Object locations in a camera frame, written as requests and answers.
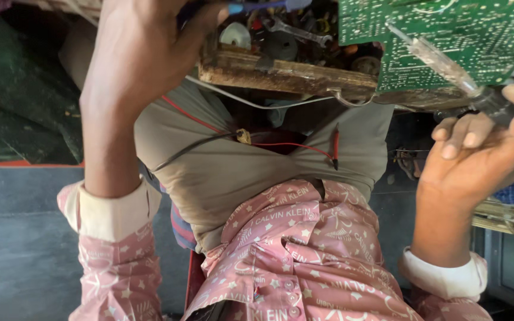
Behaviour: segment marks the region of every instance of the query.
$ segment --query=pink shirt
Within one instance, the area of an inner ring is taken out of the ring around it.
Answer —
[[[323,183],[324,199],[305,180],[292,180],[241,204],[225,224],[222,244],[207,254],[207,280],[183,320],[223,300],[232,301],[225,314],[230,321],[491,319],[476,303],[486,280],[485,261],[476,254],[466,266],[446,269],[407,250],[400,268],[426,291],[414,291],[414,309],[404,303],[384,267],[376,214],[354,187]],[[160,319],[161,277],[150,223],[159,204],[155,193],[143,183],[123,199],[105,200],[79,184],[59,195],[59,207],[81,233],[83,296],[71,320]],[[123,209],[146,204],[141,213],[126,213],[112,202]],[[117,220],[125,215],[144,224],[124,231],[128,224]],[[84,226],[97,216],[117,232]]]

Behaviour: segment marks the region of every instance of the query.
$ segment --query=red probe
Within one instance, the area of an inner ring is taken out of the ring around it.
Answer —
[[[338,131],[338,123],[336,123],[336,132],[334,133],[334,153],[332,155],[332,164],[334,169],[338,171],[338,142],[340,140],[340,132]]]

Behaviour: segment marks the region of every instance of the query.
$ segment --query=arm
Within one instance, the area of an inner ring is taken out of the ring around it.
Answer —
[[[180,84],[203,41],[228,16],[202,8],[178,33],[186,0],[105,0],[80,104],[84,183],[59,194],[80,234],[81,306],[72,320],[159,320],[161,283],[151,221],[159,192],[138,173],[134,123],[142,110]]]
[[[514,103],[514,85],[504,94]],[[514,182],[514,119],[509,129],[494,128],[484,114],[466,115],[444,120],[432,134],[412,245],[399,262],[426,319],[489,317],[475,303],[487,286],[487,265],[469,251],[469,240],[475,207]]]

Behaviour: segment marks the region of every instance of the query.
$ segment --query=black wire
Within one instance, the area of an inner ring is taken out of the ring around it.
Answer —
[[[152,172],[156,172],[156,171],[159,171],[159,170],[163,169],[164,167],[166,167],[169,164],[171,164],[172,162],[174,162],[180,156],[190,152],[193,149],[196,149],[197,147],[199,147],[199,146],[201,146],[203,144],[206,144],[206,143],[209,143],[209,142],[213,142],[213,141],[217,141],[218,139],[222,139],[222,138],[234,137],[234,136],[240,136],[240,135],[241,135],[241,133],[230,133],[230,134],[225,134],[225,135],[213,136],[213,137],[209,137],[209,138],[206,138],[206,139],[202,139],[201,141],[197,141],[197,142],[189,145],[188,147],[180,150],[179,152],[174,154],[172,157],[168,158],[167,161],[165,161],[162,164],[158,165],[155,169],[152,170]]]

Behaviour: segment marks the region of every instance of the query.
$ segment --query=electronic component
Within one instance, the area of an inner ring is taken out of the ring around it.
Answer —
[[[340,0],[339,14],[340,46],[383,43],[379,92],[449,86],[386,21],[433,43],[480,86],[501,84],[514,70],[514,0]]]

